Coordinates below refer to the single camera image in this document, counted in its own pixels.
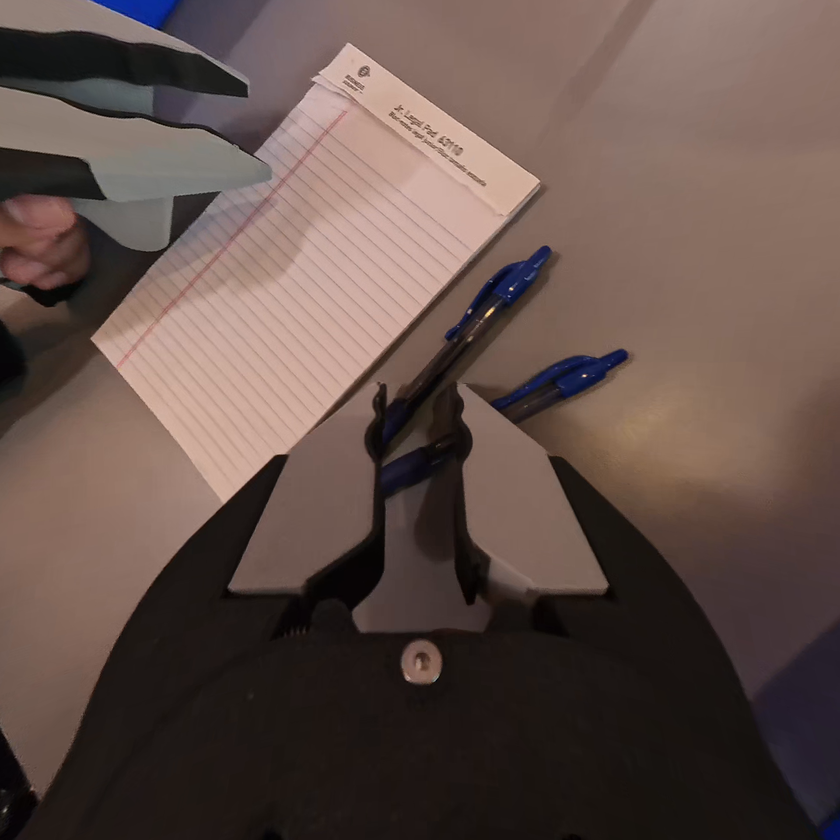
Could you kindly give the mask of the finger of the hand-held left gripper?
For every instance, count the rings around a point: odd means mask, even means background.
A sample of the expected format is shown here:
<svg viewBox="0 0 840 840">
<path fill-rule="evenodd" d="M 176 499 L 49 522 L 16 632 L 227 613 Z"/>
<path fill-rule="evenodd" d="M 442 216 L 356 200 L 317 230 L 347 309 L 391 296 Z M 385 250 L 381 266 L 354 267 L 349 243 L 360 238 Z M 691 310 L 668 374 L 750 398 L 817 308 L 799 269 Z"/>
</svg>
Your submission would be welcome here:
<svg viewBox="0 0 840 840">
<path fill-rule="evenodd" d="M 90 165 L 105 198 L 73 206 L 121 245 L 157 251 L 172 237 L 175 197 L 267 182 L 270 166 L 201 127 L 84 108 L 2 88 L 2 149 L 64 155 Z"/>
<path fill-rule="evenodd" d="M 1 2 L 2 88 L 151 116 L 173 88 L 247 98 L 249 81 L 201 50 L 88 1 Z"/>
</svg>

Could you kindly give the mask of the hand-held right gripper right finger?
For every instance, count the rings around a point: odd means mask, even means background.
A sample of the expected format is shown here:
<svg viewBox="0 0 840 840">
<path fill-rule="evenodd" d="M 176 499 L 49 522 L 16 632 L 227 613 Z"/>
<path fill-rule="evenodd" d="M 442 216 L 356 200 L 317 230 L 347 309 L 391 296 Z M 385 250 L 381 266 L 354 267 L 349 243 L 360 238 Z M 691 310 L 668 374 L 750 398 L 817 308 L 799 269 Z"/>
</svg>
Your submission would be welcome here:
<svg viewBox="0 0 840 840">
<path fill-rule="evenodd" d="M 550 456 L 464 383 L 447 389 L 454 435 L 455 576 L 466 604 L 600 596 L 606 574 Z"/>
</svg>

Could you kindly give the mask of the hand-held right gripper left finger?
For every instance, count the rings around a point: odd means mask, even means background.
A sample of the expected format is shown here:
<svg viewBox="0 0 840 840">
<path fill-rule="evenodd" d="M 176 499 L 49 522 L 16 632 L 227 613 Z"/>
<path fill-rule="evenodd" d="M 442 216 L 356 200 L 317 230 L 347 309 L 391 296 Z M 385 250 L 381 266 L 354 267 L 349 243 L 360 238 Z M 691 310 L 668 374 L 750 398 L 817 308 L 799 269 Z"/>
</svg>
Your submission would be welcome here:
<svg viewBox="0 0 840 840">
<path fill-rule="evenodd" d="M 384 384 L 363 386 L 290 451 L 228 589 L 356 608 L 384 571 Z"/>
</svg>

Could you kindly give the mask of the large blue plastic bin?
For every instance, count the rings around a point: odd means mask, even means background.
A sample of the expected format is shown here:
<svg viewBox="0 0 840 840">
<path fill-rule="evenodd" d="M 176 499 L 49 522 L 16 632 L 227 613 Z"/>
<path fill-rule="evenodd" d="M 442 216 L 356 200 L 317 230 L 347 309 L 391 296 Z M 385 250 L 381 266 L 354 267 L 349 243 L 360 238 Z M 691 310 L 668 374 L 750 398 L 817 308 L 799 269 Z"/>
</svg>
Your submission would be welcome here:
<svg viewBox="0 0 840 840">
<path fill-rule="evenodd" d="M 143 25 L 152 28 L 162 29 L 167 20 L 178 8 L 181 1 L 158 1 L 158 0 L 97 0 L 95 4 L 105 7 L 117 14 L 131 18 Z"/>
</svg>

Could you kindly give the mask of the blue retractable pen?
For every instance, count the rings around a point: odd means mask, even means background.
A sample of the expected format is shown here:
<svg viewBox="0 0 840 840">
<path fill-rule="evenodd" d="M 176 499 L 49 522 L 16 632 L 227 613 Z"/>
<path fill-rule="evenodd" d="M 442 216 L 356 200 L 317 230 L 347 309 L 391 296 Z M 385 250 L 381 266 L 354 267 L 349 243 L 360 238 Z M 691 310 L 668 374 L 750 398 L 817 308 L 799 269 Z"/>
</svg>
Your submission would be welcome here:
<svg viewBox="0 0 840 840">
<path fill-rule="evenodd" d="M 601 384 L 617 367 L 629 361 L 630 353 L 615 350 L 601 357 L 575 355 L 552 364 L 521 383 L 518 388 L 492 401 L 490 405 L 507 420 L 520 425 L 552 406 L 566 402 Z M 429 478 L 457 449 L 451 432 L 423 447 L 394 458 L 381 471 L 385 498 L 414 487 Z"/>
<path fill-rule="evenodd" d="M 462 318 L 446 332 L 441 349 L 386 408 L 382 430 L 384 449 L 390 447 L 426 399 L 467 353 L 532 288 L 553 255 L 553 249 L 544 245 L 530 257 L 499 269 L 479 289 Z"/>
</svg>

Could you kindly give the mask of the white lined legal pad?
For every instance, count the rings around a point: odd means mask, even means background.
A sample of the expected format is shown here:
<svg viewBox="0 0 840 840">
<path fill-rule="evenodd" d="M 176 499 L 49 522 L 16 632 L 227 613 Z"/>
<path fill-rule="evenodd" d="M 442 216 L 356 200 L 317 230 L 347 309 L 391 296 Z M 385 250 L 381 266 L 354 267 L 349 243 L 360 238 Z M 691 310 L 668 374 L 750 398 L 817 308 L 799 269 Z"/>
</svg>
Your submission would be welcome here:
<svg viewBox="0 0 840 840">
<path fill-rule="evenodd" d="M 540 180 L 352 44 L 91 340 L 222 502 L 340 403 Z"/>
</svg>

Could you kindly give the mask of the narrow blue plastic bin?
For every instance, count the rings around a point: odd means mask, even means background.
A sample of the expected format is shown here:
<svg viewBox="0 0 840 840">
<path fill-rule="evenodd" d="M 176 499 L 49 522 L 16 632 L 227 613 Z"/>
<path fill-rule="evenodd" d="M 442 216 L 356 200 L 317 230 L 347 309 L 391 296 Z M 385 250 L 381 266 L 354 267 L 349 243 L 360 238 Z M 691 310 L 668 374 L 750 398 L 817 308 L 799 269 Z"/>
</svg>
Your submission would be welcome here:
<svg viewBox="0 0 840 840">
<path fill-rule="evenodd" d="M 826 635 L 771 678 L 752 703 L 764 740 L 807 815 L 838 816 L 839 646 Z"/>
</svg>

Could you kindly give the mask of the grey desk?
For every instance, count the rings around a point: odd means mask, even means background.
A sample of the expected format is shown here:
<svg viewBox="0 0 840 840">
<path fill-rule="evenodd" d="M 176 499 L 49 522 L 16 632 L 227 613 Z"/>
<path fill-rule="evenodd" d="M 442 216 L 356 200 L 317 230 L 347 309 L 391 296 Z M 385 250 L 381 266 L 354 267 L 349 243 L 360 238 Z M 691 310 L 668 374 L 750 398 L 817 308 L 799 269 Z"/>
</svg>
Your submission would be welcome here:
<svg viewBox="0 0 840 840">
<path fill-rule="evenodd" d="M 257 150 L 346 43 L 543 189 L 384 357 L 395 389 L 498 266 L 560 261 L 464 380 L 565 355 L 630 364 L 524 427 L 691 589 L 752 700 L 838 636 L 838 2 L 183 2 L 166 29 L 248 100 L 165 119 Z M 2 394 L 2 727 L 38 795 L 142 594 L 219 503 L 90 342 L 152 255 L 91 233 L 46 309 L 2 289 L 29 358 Z"/>
</svg>

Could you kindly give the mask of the person's left hand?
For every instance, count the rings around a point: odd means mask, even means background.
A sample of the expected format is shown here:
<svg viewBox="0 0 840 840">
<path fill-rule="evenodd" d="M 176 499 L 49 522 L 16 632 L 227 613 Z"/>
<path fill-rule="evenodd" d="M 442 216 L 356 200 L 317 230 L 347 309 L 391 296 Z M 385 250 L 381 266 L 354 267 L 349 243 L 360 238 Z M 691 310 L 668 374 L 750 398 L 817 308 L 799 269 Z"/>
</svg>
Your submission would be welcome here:
<svg viewBox="0 0 840 840">
<path fill-rule="evenodd" d="M 21 195 L 2 203 L 2 278 L 52 291 L 83 280 L 90 265 L 88 233 L 70 199 Z"/>
</svg>

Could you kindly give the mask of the person's dark clothing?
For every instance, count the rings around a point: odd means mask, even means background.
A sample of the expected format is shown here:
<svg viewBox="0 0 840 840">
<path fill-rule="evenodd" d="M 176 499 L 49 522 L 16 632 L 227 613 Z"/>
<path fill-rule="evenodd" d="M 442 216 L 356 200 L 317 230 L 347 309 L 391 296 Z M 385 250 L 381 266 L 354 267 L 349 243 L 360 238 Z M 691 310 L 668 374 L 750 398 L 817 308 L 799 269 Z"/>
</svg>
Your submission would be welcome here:
<svg viewBox="0 0 840 840">
<path fill-rule="evenodd" d="M 38 797 L 1 731 L 1 839 L 15 839 L 25 828 Z"/>
</svg>

